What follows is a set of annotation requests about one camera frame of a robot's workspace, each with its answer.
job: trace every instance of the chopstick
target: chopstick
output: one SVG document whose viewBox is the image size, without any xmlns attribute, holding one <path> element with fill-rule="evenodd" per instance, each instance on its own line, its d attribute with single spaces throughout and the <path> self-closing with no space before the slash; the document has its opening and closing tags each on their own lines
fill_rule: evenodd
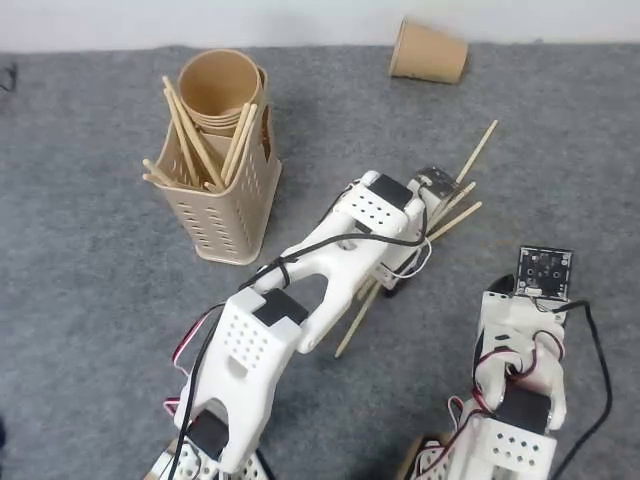
<svg viewBox="0 0 640 480">
<path fill-rule="evenodd" d="M 469 185 L 467 185 L 464 188 L 464 190 L 462 190 L 455 197 L 453 197 L 451 201 L 447 203 L 447 205 L 440 211 L 440 213 L 437 214 L 435 217 L 433 217 L 431 222 L 429 222 L 429 231 L 433 230 L 433 228 L 438 223 L 440 223 L 440 220 L 446 217 L 449 214 L 449 212 L 453 210 L 453 207 L 455 207 L 458 203 L 460 203 L 460 200 L 466 197 L 469 194 L 469 192 L 471 192 L 471 190 L 475 188 L 475 186 L 476 186 L 476 182 L 471 182 Z"/>
<path fill-rule="evenodd" d="M 489 140 L 489 137 L 493 133 L 494 128 L 496 128 L 496 125 L 498 125 L 498 121 L 494 120 L 493 122 L 491 122 L 491 125 L 489 125 L 489 128 L 487 128 L 487 131 L 484 132 L 482 139 L 480 139 L 480 143 L 478 143 L 476 148 L 473 150 L 473 153 L 467 160 L 467 163 L 465 163 L 464 167 L 462 167 L 462 170 L 460 170 L 460 173 L 458 174 L 458 178 L 456 178 L 456 183 L 462 182 L 462 179 L 464 178 L 464 176 L 471 169 L 471 167 L 473 166 L 473 163 L 476 161 L 476 158 L 480 154 L 480 151 L 484 147 L 484 144 L 487 143 L 487 140 Z"/>
<path fill-rule="evenodd" d="M 442 228 L 438 229 L 437 231 L 435 231 L 434 233 L 429 235 L 429 237 L 428 237 L 429 241 L 433 242 L 436 238 L 440 238 L 442 235 L 447 233 L 449 230 L 451 230 L 453 227 L 455 227 L 457 224 L 459 224 L 462 220 L 467 218 L 469 215 L 471 215 L 473 212 L 475 212 L 481 206 L 482 206 L 482 202 L 476 202 L 474 205 L 472 205 L 471 207 L 467 208 L 464 212 L 462 212 L 456 218 L 454 218 L 449 223 L 444 225 Z"/>
<path fill-rule="evenodd" d="M 167 104 L 169 105 L 169 112 L 171 112 L 171 120 L 173 121 L 173 126 L 176 129 L 176 134 L 178 135 L 178 141 L 180 142 L 180 149 L 182 150 L 182 154 L 184 155 L 184 159 L 187 163 L 187 170 L 189 171 L 189 177 L 191 178 L 191 183 L 198 186 L 198 175 L 196 174 L 195 166 L 193 165 L 193 159 L 191 158 L 191 151 L 189 150 L 189 144 L 187 143 L 187 139 L 185 138 L 182 122 L 180 121 L 180 116 L 178 115 L 178 110 L 176 109 L 176 104 L 173 99 L 173 95 L 169 89 L 165 88 L 163 91 L 164 96 L 167 98 Z"/>
<path fill-rule="evenodd" d="M 255 104 L 252 104 L 249 107 L 249 113 L 247 114 L 247 118 L 245 119 L 244 125 L 242 125 L 242 132 L 240 133 L 240 138 L 238 139 L 238 143 L 236 144 L 232 152 L 232 156 L 230 160 L 231 163 L 229 165 L 229 169 L 227 170 L 227 175 L 224 178 L 225 185 L 229 185 L 231 183 L 231 180 L 233 179 L 233 174 L 236 169 L 236 165 L 238 163 L 238 160 L 240 159 L 240 153 L 242 152 L 243 148 L 245 147 L 245 143 L 247 142 L 247 136 L 249 135 L 249 130 L 251 129 L 251 124 L 253 123 L 253 119 L 256 115 L 257 108 L 258 107 Z"/>
<path fill-rule="evenodd" d="M 200 160 L 202 161 L 203 165 L 207 169 L 207 172 L 209 172 L 209 175 L 211 176 L 211 179 L 215 183 L 215 186 L 217 188 L 224 189 L 225 183 L 222 180 L 222 177 L 220 176 L 220 172 L 211 161 L 211 158 L 209 157 L 209 153 L 207 152 L 207 149 L 205 148 L 205 146 L 202 144 L 202 141 L 200 140 L 200 136 L 198 135 L 198 132 L 194 128 L 193 124 L 191 123 L 191 119 L 189 118 L 189 115 L 184 109 L 184 105 L 182 105 L 182 102 L 180 101 L 178 94 L 174 90 L 173 85 L 171 85 L 171 81 L 169 81 L 169 78 L 167 76 L 163 76 L 162 81 L 164 82 L 165 86 L 167 87 L 167 90 L 169 90 L 169 92 L 171 93 L 171 96 L 173 97 L 173 101 L 176 105 L 178 113 L 180 114 L 180 119 L 182 120 L 182 125 L 185 128 L 187 137 L 189 137 L 189 140 L 191 141 L 191 144 L 195 148 L 196 152 L 198 153 Z"/>
<path fill-rule="evenodd" d="M 360 308 L 360 311 L 356 315 L 356 318 L 353 319 L 353 323 L 351 323 L 351 326 L 349 327 L 347 334 L 342 339 L 342 342 L 340 342 L 340 345 L 338 345 L 338 349 L 336 350 L 336 353 L 334 355 L 335 358 L 340 358 L 340 356 L 342 355 L 342 352 L 344 352 L 344 349 L 347 348 L 347 345 L 349 345 L 351 338 L 353 337 L 354 333 L 356 333 L 356 330 L 360 326 L 362 319 L 364 318 L 365 314 L 371 307 L 371 304 L 373 303 L 373 300 L 376 298 L 376 295 L 380 291 L 381 286 L 382 284 L 380 282 L 376 282 L 376 284 L 373 286 L 371 291 L 369 291 L 369 295 L 367 295 L 367 299 L 362 304 L 362 307 Z"/>
<path fill-rule="evenodd" d="M 149 170 L 153 174 L 154 177 L 159 179 L 165 187 L 177 187 L 178 186 L 177 182 L 171 180 L 169 178 L 169 176 L 160 169 L 160 167 L 156 166 L 156 164 L 153 163 L 148 158 L 145 158 L 144 160 L 142 160 L 142 164 L 145 167 L 147 167 L 147 170 Z"/>
<path fill-rule="evenodd" d="M 245 103 L 242 106 L 242 111 L 240 112 L 240 118 L 238 119 L 236 129 L 233 132 L 233 138 L 231 139 L 231 143 L 229 144 L 229 149 L 227 150 L 227 155 L 224 159 L 224 164 L 222 166 L 222 178 L 224 179 L 227 178 L 229 168 L 231 168 L 231 159 L 233 157 L 233 152 L 235 151 L 236 146 L 238 145 L 238 141 L 240 140 L 240 136 L 242 135 L 244 123 L 247 120 L 247 115 L 249 114 L 250 108 L 251 106 L 248 103 Z"/>
</svg>

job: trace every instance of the tipped-over paper cup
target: tipped-over paper cup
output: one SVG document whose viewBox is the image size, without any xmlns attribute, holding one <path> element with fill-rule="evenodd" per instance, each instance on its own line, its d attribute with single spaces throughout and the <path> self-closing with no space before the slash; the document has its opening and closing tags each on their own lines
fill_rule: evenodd
<svg viewBox="0 0 640 480">
<path fill-rule="evenodd" d="M 405 18 L 391 57 L 389 75 L 458 83 L 467 50 L 466 42 Z"/>
</svg>

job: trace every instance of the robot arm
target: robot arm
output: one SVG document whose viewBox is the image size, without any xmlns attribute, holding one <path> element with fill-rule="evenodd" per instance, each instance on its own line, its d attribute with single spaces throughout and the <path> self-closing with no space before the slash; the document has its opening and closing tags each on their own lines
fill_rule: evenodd
<svg viewBox="0 0 640 480">
<path fill-rule="evenodd" d="M 277 266 L 264 267 L 254 284 L 228 299 L 191 392 L 192 408 L 187 412 L 191 377 L 174 416 L 178 427 L 188 413 L 190 429 L 206 422 L 209 432 L 218 432 L 197 445 L 213 459 L 212 469 L 234 473 L 242 467 L 257 448 L 293 352 L 310 352 L 370 275 L 385 288 L 395 286 L 393 273 L 413 267 L 427 241 L 429 216 L 456 187 L 437 169 L 423 171 L 408 187 L 368 172 Z M 309 313 L 282 289 L 313 274 L 324 275 L 328 284 L 322 303 Z"/>
<path fill-rule="evenodd" d="M 522 247 L 516 278 L 484 292 L 473 398 L 447 445 L 425 446 L 407 478 L 548 477 L 556 447 L 548 432 L 566 415 L 566 313 L 553 310 L 568 303 L 571 258 L 565 250 Z"/>
</svg>

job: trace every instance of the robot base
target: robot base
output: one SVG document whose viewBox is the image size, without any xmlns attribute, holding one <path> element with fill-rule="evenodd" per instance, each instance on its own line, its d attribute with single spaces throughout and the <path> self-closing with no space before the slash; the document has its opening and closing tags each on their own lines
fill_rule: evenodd
<svg viewBox="0 0 640 480">
<path fill-rule="evenodd" d="M 169 471 L 171 470 L 171 462 L 176 452 L 177 440 L 171 442 L 164 452 L 160 454 L 153 467 L 143 480 L 167 480 Z M 255 452 L 247 463 L 244 464 L 238 473 L 233 475 L 224 475 L 216 471 L 215 468 L 209 468 L 212 460 L 207 457 L 195 445 L 185 439 L 182 447 L 182 455 L 178 469 L 176 470 L 175 480 L 274 480 L 274 476 L 259 452 Z"/>
</svg>

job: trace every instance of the black cable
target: black cable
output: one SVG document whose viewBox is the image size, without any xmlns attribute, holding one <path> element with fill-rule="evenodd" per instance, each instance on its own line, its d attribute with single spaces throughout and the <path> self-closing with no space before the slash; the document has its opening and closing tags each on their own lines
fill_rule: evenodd
<svg viewBox="0 0 640 480">
<path fill-rule="evenodd" d="M 422 225 L 420 226 L 420 235 L 417 240 L 401 240 L 399 238 L 385 237 L 384 235 L 378 235 L 375 233 L 343 233 L 341 235 L 334 235 L 333 237 L 325 238 L 324 240 L 314 243 L 313 245 L 309 245 L 307 247 L 301 248 L 300 250 L 290 253 L 289 255 L 285 255 L 284 257 L 278 257 L 276 260 L 271 262 L 268 265 L 265 265 L 262 269 L 258 270 L 253 277 L 244 282 L 238 290 L 242 290 L 248 286 L 253 285 L 262 277 L 264 277 L 267 273 L 275 270 L 276 268 L 283 268 L 285 263 L 295 262 L 299 257 L 306 255 L 308 253 L 319 250 L 322 247 L 326 247 L 327 245 L 335 242 L 341 242 L 344 240 L 373 240 L 377 242 L 385 242 L 391 245 L 400 245 L 402 247 L 418 247 L 424 243 L 424 239 L 427 236 L 427 207 L 425 202 L 425 208 L 422 210 Z"/>
<path fill-rule="evenodd" d="M 203 316 L 207 316 L 211 314 L 216 308 L 221 307 L 224 303 L 218 303 L 214 305 L 209 310 L 207 310 Z M 178 462 L 180 460 L 180 452 L 182 452 L 182 446 L 184 445 L 184 438 L 187 435 L 187 427 L 189 426 L 189 419 L 191 417 L 191 409 L 193 407 L 193 399 L 196 393 L 196 384 L 198 383 L 198 370 L 200 370 L 200 365 L 202 364 L 202 360 L 204 359 L 204 354 L 207 351 L 207 347 L 211 343 L 213 339 L 213 334 L 216 331 L 216 327 L 218 326 L 218 322 L 220 322 L 220 317 L 222 314 L 218 315 L 218 317 L 211 325 L 211 328 L 207 332 L 207 336 L 202 343 L 202 347 L 200 347 L 200 351 L 198 352 L 198 356 L 196 357 L 196 361 L 193 363 L 193 370 L 191 370 L 191 383 L 189 384 L 189 394 L 187 395 L 187 404 L 184 409 L 184 418 L 182 419 L 182 425 L 180 426 L 180 434 L 178 435 L 178 444 L 176 445 L 176 453 L 173 456 L 173 462 L 171 463 L 171 470 L 169 471 L 169 480 L 173 480 L 173 476 L 176 474 L 176 469 L 178 468 Z"/>
<path fill-rule="evenodd" d="M 342 197 L 342 195 L 345 192 L 342 192 L 337 199 L 334 201 L 334 205 L 335 203 L 337 203 L 337 200 L 340 199 Z M 273 262 L 271 262 L 268 265 L 265 265 L 262 269 L 260 269 L 253 277 L 251 277 L 248 281 L 244 282 L 242 285 L 240 285 L 240 287 L 238 288 L 238 290 L 242 290 L 250 285 L 253 285 L 255 282 L 257 282 L 260 278 L 262 278 L 263 276 L 265 276 L 267 273 L 271 272 L 272 270 L 279 268 L 282 273 L 283 273 L 283 277 L 285 279 L 285 284 L 289 284 L 290 283 L 290 279 L 289 279 L 289 274 L 286 270 L 286 263 L 290 263 L 290 262 L 294 262 L 296 261 L 299 257 L 306 255 L 308 253 L 311 253 L 315 250 L 318 250 L 322 247 L 325 247 L 331 243 L 335 243 L 335 242 L 340 242 L 343 240 L 374 240 L 374 241 L 378 241 L 378 242 L 385 242 L 385 243 L 389 243 L 392 245 L 400 245 L 400 246 L 404 246 L 404 247 L 417 247 L 422 245 L 422 243 L 424 242 L 425 237 L 427 236 L 427 225 L 428 225 L 428 217 L 427 217 L 427 204 L 426 202 L 424 202 L 425 204 L 425 208 L 422 210 L 422 224 L 420 226 L 420 235 L 418 236 L 417 240 L 414 241 L 409 241 L 409 240 L 401 240 L 398 238 L 392 238 L 392 237 L 385 237 L 384 235 L 377 235 L 377 234 L 373 234 L 373 233 L 345 233 L 342 235 L 335 235 L 333 237 L 328 237 L 325 238 L 324 240 L 315 243 L 313 245 L 309 245 L 307 247 L 301 248 L 300 250 L 290 253 L 289 255 L 286 255 L 284 257 L 278 257 L 276 258 Z M 327 213 L 325 213 L 325 215 L 323 216 L 323 219 L 326 217 L 326 215 L 328 214 L 328 212 L 331 210 L 331 208 L 329 208 L 329 210 L 327 211 Z M 216 308 L 220 307 L 224 305 L 224 303 L 220 303 L 217 305 L 214 305 L 213 307 L 211 307 L 207 312 L 205 312 L 204 315 L 208 315 L 210 314 L 213 310 L 215 310 Z M 211 326 L 211 328 L 209 329 L 209 332 L 207 332 L 207 337 L 205 338 L 202 347 L 200 347 L 200 351 L 198 352 L 198 356 L 196 357 L 196 361 L 193 364 L 193 369 L 191 371 L 191 383 L 189 384 L 189 394 L 187 395 L 187 404 L 185 405 L 185 412 L 184 412 L 184 418 L 182 420 L 182 425 L 180 427 L 180 433 L 178 435 L 178 443 L 176 445 L 176 453 L 173 457 L 173 462 L 171 464 L 171 470 L 169 471 L 169 480 L 173 480 L 173 477 L 175 475 L 176 469 L 178 468 L 178 459 L 180 457 L 180 452 L 182 450 L 182 446 L 184 444 L 184 439 L 185 436 L 187 434 L 187 427 L 189 426 L 189 419 L 191 417 L 191 409 L 193 407 L 193 399 L 195 397 L 195 389 L 196 389 L 196 383 L 197 383 L 197 376 L 198 376 L 198 370 L 200 369 L 200 364 L 202 363 L 202 360 L 204 358 L 204 354 L 207 350 L 207 347 L 209 346 L 209 343 L 211 343 L 211 340 L 213 339 L 213 335 L 216 331 L 216 327 L 218 326 L 218 322 L 220 321 L 220 316 L 218 316 L 218 318 L 215 320 L 215 322 L 213 323 L 213 325 Z"/>
<path fill-rule="evenodd" d="M 609 414 L 611 413 L 611 407 L 613 405 L 613 389 L 611 388 L 611 377 L 609 376 L 609 367 L 607 366 L 607 361 L 604 357 L 604 351 L 602 350 L 602 343 L 600 342 L 600 335 L 598 335 L 598 328 L 596 327 L 596 323 L 591 316 L 591 307 L 589 302 L 586 300 L 578 300 L 576 302 L 567 303 L 560 308 L 556 308 L 553 313 L 562 313 L 568 310 L 573 310 L 574 308 L 584 307 L 584 312 L 587 317 L 587 322 L 589 323 L 589 328 L 591 329 L 591 336 L 593 337 L 593 343 L 596 348 L 596 352 L 598 353 L 598 360 L 600 361 L 600 367 L 602 368 L 602 376 L 604 377 L 604 387 L 607 392 L 607 403 L 604 407 L 604 411 L 596 420 L 596 422 L 582 434 L 582 436 L 578 439 L 578 441 L 573 445 L 569 453 L 564 457 L 562 463 L 551 477 L 551 480 L 557 480 L 560 478 L 564 470 L 567 468 L 573 457 L 576 456 L 578 450 L 585 444 L 587 440 L 600 428 L 600 426 L 605 422 Z"/>
</svg>

